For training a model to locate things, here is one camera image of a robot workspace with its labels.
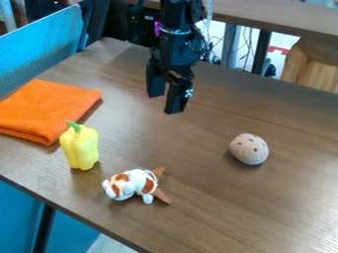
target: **plush dog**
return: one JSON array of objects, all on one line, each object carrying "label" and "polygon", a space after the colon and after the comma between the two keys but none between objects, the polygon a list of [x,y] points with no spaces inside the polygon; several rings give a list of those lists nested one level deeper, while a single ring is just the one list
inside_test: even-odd
[{"label": "plush dog", "polygon": [[164,170],[164,168],[156,168],[153,171],[128,170],[105,180],[102,183],[102,187],[107,196],[116,201],[124,201],[134,194],[138,194],[142,196],[143,201],[148,205],[152,204],[154,197],[170,204],[170,200],[158,188],[157,183]]}]

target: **round cookie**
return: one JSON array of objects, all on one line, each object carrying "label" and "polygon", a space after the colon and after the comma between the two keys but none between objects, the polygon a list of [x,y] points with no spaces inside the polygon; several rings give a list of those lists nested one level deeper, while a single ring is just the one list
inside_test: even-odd
[{"label": "round cookie", "polygon": [[258,165],[266,161],[269,147],[265,140],[251,133],[242,133],[229,146],[231,154],[247,165]]}]

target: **table leg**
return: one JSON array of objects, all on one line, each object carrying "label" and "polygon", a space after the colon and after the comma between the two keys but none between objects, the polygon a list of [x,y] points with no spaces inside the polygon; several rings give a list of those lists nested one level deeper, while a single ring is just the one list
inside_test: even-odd
[{"label": "table leg", "polygon": [[4,16],[7,32],[16,30],[17,23],[14,18],[10,0],[0,0],[0,12],[2,12]]},{"label": "table leg", "polygon": [[47,204],[44,204],[42,219],[40,221],[39,231],[34,247],[34,253],[43,253],[47,246],[48,236],[52,225],[55,210]]},{"label": "table leg", "polygon": [[240,26],[234,24],[225,25],[225,37],[223,43],[223,51],[221,56],[221,65],[229,68],[235,68]]},{"label": "table leg", "polygon": [[266,58],[268,54],[268,48],[270,45],[272,32],[261,30],[259,34],[257,49],[255,53],[255,60],[252,67],[252,73],[258,75],[264,75],[263,70],[265,69]]}]

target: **brown spot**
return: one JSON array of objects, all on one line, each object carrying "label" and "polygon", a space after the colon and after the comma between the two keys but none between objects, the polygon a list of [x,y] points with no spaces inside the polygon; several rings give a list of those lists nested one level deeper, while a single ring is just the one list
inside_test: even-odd
[{"label": "brown spot", "polygon": [[113,186],[112,186],[112,189],[113,189],[114,193],[117,195],[117,198],[118,198],[119,195],[120,195],[119,188],[118,188],[116,185],[113,185]]},{"label": "brown spot", "polygon": [[144,194],[148,194],[151,192],[151,190],[154,188],[154,182],[152,180],[147,179],[146,183],[142,189],[142,192]]},{"label": "brown spot", "polygon": [[126,174],[120,174],[115,178],[115,180],[117,180],[117,181],[119,181],[119,180],[129,181],[129,177]]}]

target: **pepper stem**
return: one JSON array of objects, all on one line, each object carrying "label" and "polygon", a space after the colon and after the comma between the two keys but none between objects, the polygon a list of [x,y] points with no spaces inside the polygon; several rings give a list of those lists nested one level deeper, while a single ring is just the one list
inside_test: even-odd
[{"label": "pepper stem", "polygon": [[80,128],[80,125],[77,124],[77,123],[74,123],[74,122],[68,122],[67,125],[69,127],[73,127],[75,132],[80,132],[81,131],[81,128]]}]

